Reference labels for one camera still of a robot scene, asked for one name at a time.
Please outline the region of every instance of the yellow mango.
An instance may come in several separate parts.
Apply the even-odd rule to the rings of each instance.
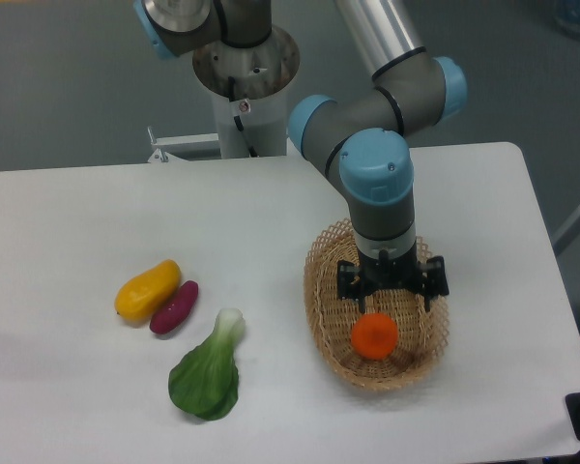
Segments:
[[[135,276],[116,295],[114,307],[130,321],[141,321],[153,315],[178,289],[181,269],[171,259]]]

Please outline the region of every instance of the toy orange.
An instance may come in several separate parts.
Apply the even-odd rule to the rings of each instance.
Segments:
[[[397,324],[381,312],[361,316],[350,334],[350,343],[355,351],[364,358],[375,361],[390,355],[398,339]]]

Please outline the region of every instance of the purple sweet potato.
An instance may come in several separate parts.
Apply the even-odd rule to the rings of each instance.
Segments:
[[[189,317],[197,300],[198,286],[192,280],[185,282],[178,289],[169,303],[162,306],[151,319],[151,331],[164,335],[172,332]]]

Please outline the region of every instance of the bok choy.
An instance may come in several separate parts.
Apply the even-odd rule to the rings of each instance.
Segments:
[[[234,348],[244,333],[239,309],[219,312],[213,332],[170,371],[170,399],[178,408],[205,421],[221,419],[232,410],[239,399]]]

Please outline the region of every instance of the white table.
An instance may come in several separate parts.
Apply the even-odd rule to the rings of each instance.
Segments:
[[[520,151],[413,150],[418,233],[448,266],[449,347],[373,395],[320,359],[311,242],[346,205],[298,158],[0,173],[0,464],[466,463],[580,448],[564,396],[580,339]],[[172,338],[130,327],[118,288],[164,258],[201,297]],[[169,370],[240,308],[240,399],[198,423]]]

